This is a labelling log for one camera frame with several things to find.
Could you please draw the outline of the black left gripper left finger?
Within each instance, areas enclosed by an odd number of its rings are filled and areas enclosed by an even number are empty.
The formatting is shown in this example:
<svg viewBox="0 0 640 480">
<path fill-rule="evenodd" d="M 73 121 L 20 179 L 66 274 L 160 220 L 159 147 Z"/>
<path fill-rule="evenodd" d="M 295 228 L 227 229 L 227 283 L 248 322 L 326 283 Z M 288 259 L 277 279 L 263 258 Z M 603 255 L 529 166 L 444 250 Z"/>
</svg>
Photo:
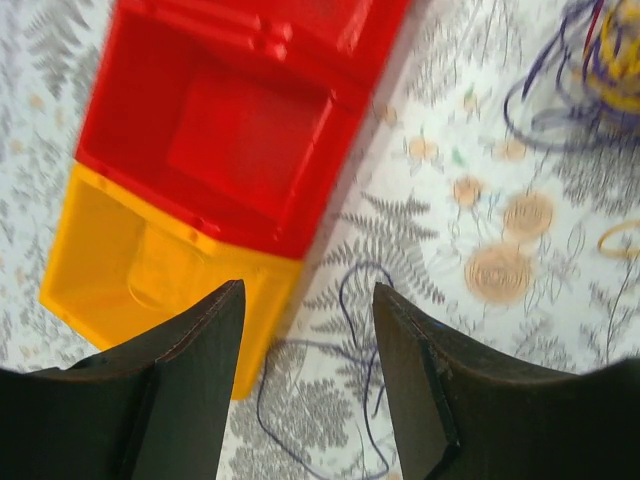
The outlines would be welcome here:
<svg viewBox="0 0 640 480">
<path fill-rule="evenodd" d="M 5 479 L 212 479 L 245 316 L 232 280 L 67 369 L 1 374 Z"/>
</svg>

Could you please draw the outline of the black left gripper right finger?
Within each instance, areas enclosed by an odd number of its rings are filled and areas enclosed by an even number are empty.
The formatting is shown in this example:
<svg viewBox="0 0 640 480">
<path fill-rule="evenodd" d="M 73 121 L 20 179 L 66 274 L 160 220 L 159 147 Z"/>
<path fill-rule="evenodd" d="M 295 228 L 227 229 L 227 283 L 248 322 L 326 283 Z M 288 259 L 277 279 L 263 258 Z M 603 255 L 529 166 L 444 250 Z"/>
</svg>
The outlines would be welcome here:
<svg viewBox="0 0 640 480">
<path fill-rule="evenodd" d="M 503 354 L 377 284 L 373 316 L 407 479 L 635 479 L 639 362 L 575 375 Z"/>
</svg>

